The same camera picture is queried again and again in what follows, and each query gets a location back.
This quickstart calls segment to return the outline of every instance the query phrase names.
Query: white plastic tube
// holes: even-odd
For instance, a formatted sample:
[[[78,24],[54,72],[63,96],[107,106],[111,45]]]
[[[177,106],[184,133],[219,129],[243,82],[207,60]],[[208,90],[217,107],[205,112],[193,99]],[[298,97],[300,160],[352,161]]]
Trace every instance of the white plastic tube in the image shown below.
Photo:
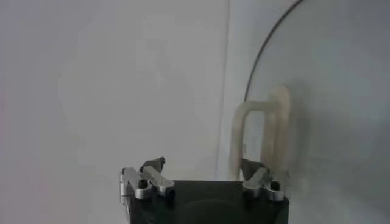
[[[275,122],[272,118],[273,111],[276,104],[272,102],[244,102],[235,111],[232,124],[232,138],[230,140],[230,156],[229,156],[229,179],[239,180],[239,170],[241,165],[241,159],[243,158],[243,136],[244,136],[244,124],[245,118],[251,111],[263,111],[266,113],[264,124],[264,135],[267,133],[267,137],[263,139],[268,146],[272,147],[273,138],[275,134]]]
[[[230,140],[229,179],[239,180],[241,159],[243,158],[243,136],[245,118],[251,111],[264,112],[264,131],[260,161],[272,173],[288,170],[284,164],[287,154],[287,131],[291,110],[291,98],[285,85],[278,86],[264,102],[248,101],[235,111]]]

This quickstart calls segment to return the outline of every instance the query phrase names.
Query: white wall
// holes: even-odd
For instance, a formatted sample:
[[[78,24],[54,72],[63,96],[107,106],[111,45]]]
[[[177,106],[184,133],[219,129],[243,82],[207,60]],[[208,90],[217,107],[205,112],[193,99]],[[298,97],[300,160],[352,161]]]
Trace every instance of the white wall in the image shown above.
[[[272,23],[261,18],[273,18],[281,5],[232,1],[224,101],[228,104],[222,126],[233,114],[227,107],[239,103],[229,99],[229,91],[242,101],[252,66],[230,62],[253,61],[259,44],[247,41],[249,37],[262,41],[266,35],[262,31]],[[265,100],[279,83],[288,84],[292,92],[291,223],[390,221],[389,10],[390,3],[380,0],[306,1],[283,23],[258,65],[250,100]],[[250,24],[248,30],[258,31],[235,32],[235,24]],[[253,138],[245,144],[254,148],[247,151],[259,151],[254,139],[261,135],[254,133],[261,128],[255,127],[259,120],[248,118],[251,127],[246,131],[252,131]],[[222,135],[221,146],[229,143],[229,134]],[[228,150],[221,148],[220,155],[226,156]],[[218,170],[224,178],[225,164],[219,163]]]
[[[228,2],[0,1],[0,223],[124,223],[118,172],[212,179]]]

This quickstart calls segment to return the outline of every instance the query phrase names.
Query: metal bracket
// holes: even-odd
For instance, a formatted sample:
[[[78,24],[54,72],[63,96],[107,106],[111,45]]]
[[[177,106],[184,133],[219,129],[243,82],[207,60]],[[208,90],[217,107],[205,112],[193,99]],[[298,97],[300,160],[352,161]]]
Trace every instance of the metal bracket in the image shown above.
[[[125,207],[127,222],[131,223],[132,201],[152,196],[152,185],[133,168],[123,168],[119,176],[121,203]]]
[[[268,200],[270,201],[283,201],[285,198],[285,192],[280,182],[272,180],[266,185],[266,192]]]
[[[258,198],[267,176],[268,169],[264,167],[259,168],[249,180],[243,182],[244,195],[250,198]]]
[[[145,166],[142,168],[142,176],[149,180],[153,186],[157,188],[159,195],[163,197],[174,197],[175,196],[175,182],[163,177],[157,170],[152,166]]]

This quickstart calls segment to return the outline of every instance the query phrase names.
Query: black cable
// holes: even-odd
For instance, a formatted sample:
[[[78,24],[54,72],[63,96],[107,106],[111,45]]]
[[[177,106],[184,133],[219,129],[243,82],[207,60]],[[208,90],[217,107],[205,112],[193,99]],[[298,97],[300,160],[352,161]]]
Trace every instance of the black cable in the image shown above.
[[[250,87],[250,83],[252,82],[252,78],[254,76],[254,73],[255,73],[255,70],[256,70],[256,66],[257,66],[257,63],[261,57],[261,55],[263,54],[269,40],[272,38],[272,36],[274,35],[275,31],[278,29],[278,27],[281,25],[281,23],[285,20],[285,18],[300,4],[302,3],[304,0],[297,0],[292,6],[290,6],[290,8],[282,15],[282,17],[279,18],[279,20],[275,23],[275,25],[273,26],[273,28],[271,29],[271,31],[268,33],[268,36],[267,38],[265,39],[265,41],[263,42],[263,45],[261,45],[261,48],[260,50],[258,51],[258,54],[256,56],[256,60],[255,60],[255,63],[253,64],[253,68],[252,68],[252,72],[250,73],[250,76],[249,76],[249,80],[248,80],[248,83],[246,85],[246,90],[245,90],[245,98],[244,98],[244,102],[248,99],[248,93],[249,93],[249,87]]]

